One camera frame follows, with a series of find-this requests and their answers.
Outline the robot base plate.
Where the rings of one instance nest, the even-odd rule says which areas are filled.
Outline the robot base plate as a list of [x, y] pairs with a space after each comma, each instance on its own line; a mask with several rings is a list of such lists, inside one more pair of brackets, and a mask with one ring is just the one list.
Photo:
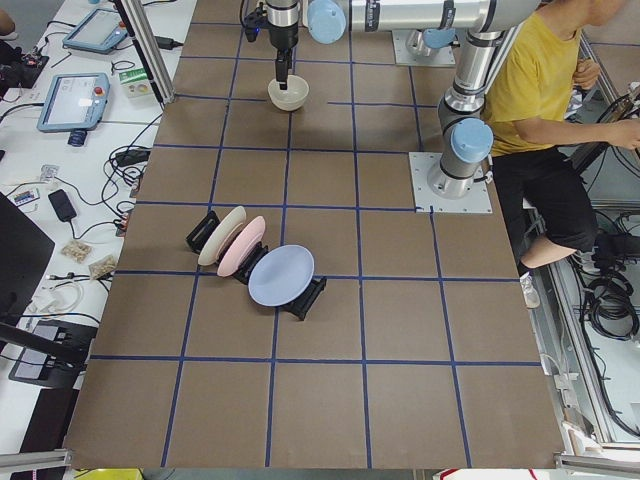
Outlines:
[[417, 213], [488, 215], [493, 208], [482, 166], [467, 179], [453, 179], [440, 169], [441, 154], [410, 152], [409, 164]]
[[455, 65], [452, 44], [456, 30], [393, 30], [395, 63], [402, 66], [450, 68]]

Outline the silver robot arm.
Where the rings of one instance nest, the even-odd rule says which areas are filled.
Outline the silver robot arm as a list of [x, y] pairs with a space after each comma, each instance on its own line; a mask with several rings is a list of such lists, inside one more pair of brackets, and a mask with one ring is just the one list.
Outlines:
[[495, 78], [534, 1], [259, 1], [239, 11], [246, 39], [265, 31], [275, 56], [275, 82], [286, 89], [299, 28], [320, 44], [331, 44], [346, 31], [378, 33], [463, 31], [451, 86], [438, 104], [443, 151], [426, 183], [438, 197], [466, 196], [477, 172], [490, 157], [493, 135], [479, 116], [485, 93]]
[[454, 28], [411, 30], [405, 46], [414, 56], [428, 57], [449, 46], [455, 38]]

